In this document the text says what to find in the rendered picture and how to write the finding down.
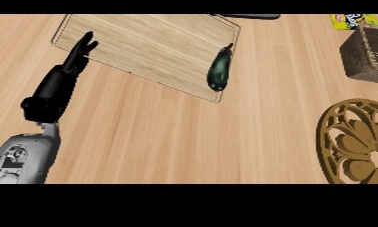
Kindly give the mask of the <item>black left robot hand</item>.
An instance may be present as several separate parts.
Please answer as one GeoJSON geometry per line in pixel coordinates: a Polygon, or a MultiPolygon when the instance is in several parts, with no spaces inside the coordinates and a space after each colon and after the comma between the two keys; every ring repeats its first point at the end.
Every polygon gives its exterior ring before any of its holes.
{"type": "Polygon", "coordinates": [[[63,63],[48,71],[32,96],[23,99],[20,108],[28,121],[57,122],[71,100],[78,76],[88,64],[88,53],[99,44],[91,38],[93,32],[88,31],[71,49],[63,63]]]}

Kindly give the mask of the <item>gold cutout round placemat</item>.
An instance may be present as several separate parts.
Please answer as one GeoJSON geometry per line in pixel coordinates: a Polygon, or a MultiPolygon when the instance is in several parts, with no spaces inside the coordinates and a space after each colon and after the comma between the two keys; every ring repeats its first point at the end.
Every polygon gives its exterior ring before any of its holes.
{"type": "Polygon", "coordinates": [[[348,99],[323,112],[316,153],[330,184],[378,184],[378,102],[348,99]]]}

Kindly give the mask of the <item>brown wicker basket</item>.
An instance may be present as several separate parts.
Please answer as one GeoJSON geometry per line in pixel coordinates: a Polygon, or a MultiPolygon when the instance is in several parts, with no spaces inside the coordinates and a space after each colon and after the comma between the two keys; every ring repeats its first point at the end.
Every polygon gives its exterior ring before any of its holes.
{"type": "Polygon", "coordinates": [[[339,47],[348,78],[378,83],[378,25],[357,27],[339,47]]]}

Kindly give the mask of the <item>pale wooden cutting board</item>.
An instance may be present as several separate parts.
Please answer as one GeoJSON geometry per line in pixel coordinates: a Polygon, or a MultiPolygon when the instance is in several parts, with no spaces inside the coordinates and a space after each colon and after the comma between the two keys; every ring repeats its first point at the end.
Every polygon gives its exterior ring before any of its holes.
{"type": "Polygon", "coordinates": [[[209,14],[69,14],[51,44],[68,51],[85,33],[97,47],[88,58],[211,101],[206,74],[217,54],[237,41],[240,27],[209,14]]]}

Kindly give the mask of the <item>dark green eggplant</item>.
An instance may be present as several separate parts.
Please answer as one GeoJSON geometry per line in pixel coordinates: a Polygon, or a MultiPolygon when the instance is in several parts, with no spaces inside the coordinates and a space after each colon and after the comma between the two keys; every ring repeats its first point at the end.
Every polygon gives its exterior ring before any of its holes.
{"type": "Polygon", "coordinates": [[[231,62],[231,46],[229,44],[220,51],[212,61],[206,74],[208,87],[215,91],[223,91],[227,86],[229,69],[231,62]]]}

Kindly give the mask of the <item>flat black object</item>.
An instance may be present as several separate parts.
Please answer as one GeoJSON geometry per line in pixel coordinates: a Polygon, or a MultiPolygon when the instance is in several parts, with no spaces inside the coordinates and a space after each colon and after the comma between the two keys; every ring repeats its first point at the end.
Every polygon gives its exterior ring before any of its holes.
{"type": "Polygon", "coordinates": [[[243,18],[243,19],[260,19],[260,20],[276,20],[280,17],[280,14],[211,14],[220,15],[230,18],[243,18]]]}

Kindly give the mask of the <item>yellow snack bag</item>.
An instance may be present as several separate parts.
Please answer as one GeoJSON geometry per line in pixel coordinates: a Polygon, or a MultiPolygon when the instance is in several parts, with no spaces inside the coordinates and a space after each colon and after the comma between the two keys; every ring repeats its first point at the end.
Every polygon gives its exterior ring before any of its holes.
{"type": "Polygon", "coordinates": [[[329,18],[336,30],[354,30],[360,24],[378,24],[373,14],[330,14],[329,18]]]}

